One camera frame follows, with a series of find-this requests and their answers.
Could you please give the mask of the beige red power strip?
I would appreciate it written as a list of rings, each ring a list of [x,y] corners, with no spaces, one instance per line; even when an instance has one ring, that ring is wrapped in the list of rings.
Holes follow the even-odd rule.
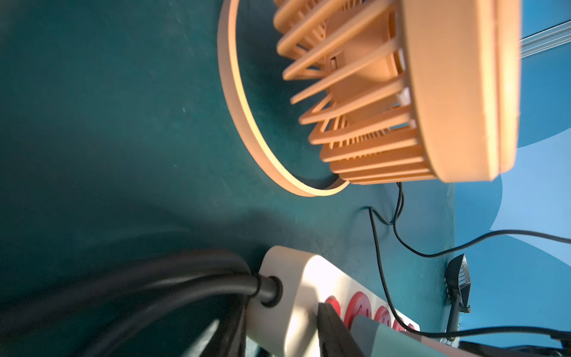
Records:
[[[419,330],[401,312],[317,254],[283,246],[270,248],[259,274],[277,278],[282,296],[266,307],[253,300],[247,309],[247,336],[273,356],[367,356],[372,344],[359,332],[365,319],[397,331]],[[318,307],[328,303],[342,328],[328,334],[318,324]]]

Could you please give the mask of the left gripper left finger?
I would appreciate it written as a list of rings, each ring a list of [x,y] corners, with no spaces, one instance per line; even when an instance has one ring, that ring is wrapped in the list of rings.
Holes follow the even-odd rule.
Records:
[[[248,302],[248,297],[232,297],[230,299],[227,315],[221,320],[201,356],[245,356],[246,306]]]

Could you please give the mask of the mint green usb adapter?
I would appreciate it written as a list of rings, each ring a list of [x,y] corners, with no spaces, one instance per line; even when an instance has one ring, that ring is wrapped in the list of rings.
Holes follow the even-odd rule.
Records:
[[[364,356],[429,356],[425,345],[362,315],[355,317],[350,334]]]

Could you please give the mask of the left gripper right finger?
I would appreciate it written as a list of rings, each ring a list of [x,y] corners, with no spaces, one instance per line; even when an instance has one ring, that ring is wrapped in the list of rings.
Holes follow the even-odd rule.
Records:
[[[364,356],[348,328],[329,303],[318,304],[317,331],[321,357]]]

